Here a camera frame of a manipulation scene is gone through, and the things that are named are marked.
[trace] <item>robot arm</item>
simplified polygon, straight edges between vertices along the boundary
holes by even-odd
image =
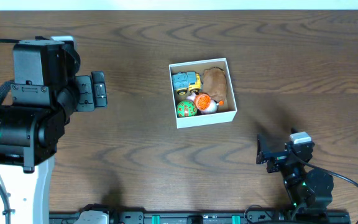
[[[103,72],[75,76],[72,37],[22,40],[13,48],[14,81],[0,88],[0,223],[48,223],[57,142],[75,111],[107,107]],[[9,90],[13,104],[2,106]]]

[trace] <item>toy wheel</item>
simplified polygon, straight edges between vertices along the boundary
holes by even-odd
[[[178,93],[179,95],[184,95],[184,94],[187,93],[187,90],[178,90],[177,93]]]
[[[200,92],[200,89],[192,89],[192,90],[190,90],[190,93],[198,93],[198,92]]]

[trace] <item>orange toy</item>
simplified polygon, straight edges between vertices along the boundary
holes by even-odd
[[[206,110],[211,104],[211,97],[208,94],[201,93],[196,96],[194,102],[199,110]]]

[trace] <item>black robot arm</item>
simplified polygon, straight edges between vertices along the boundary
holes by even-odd
[[[32,173],[56,153],[75,111],[107,106],[103,72],[75,76],[80,56],[73,41],[22,40],[13,48],[13,81],[0,88],[0,164]],[[2,106],[12,90],[12,106]]]
[[[257,136],[257,164],[267,163],[267,172],[281,172],[293,210],[287,211],[289,220],[313,221],[316,223],[332,223],[343,221],[345,217],[332,217],[327,206],[333,201],[333,175],[342,178],[356,187],[353,180],[334,172],[308,164],[311,160],[314,142],[306,132],[299,133],[292,129],[290,141],[284,149],[268,147],[262,135]],[[305,166],[313,169],[305,171]]]

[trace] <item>toy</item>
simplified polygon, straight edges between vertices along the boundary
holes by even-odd
[[[227,84],[223,70],[220,68],[211,68],[204,71],[203,92],[211,96],[211,99],[216,102],[226,99]]]
[[[191,100],[183,100],[177,106],[177,115],[179,118],[194,116],[197,114],[197,107]]]
[[[201,111],[201,114],[216,113],[218,110],[218,105],[223,105],[223,101],[217,103],[212,100],[208,94],[205,93],[201,93],[199,95],[192,93],[190,96],[187,96],[186,99],[193,101],[197,109]]]
[[[198,93],[202,89],[201,77],[196,72],[179,72],[172,75],[173,90],[179,95]]]

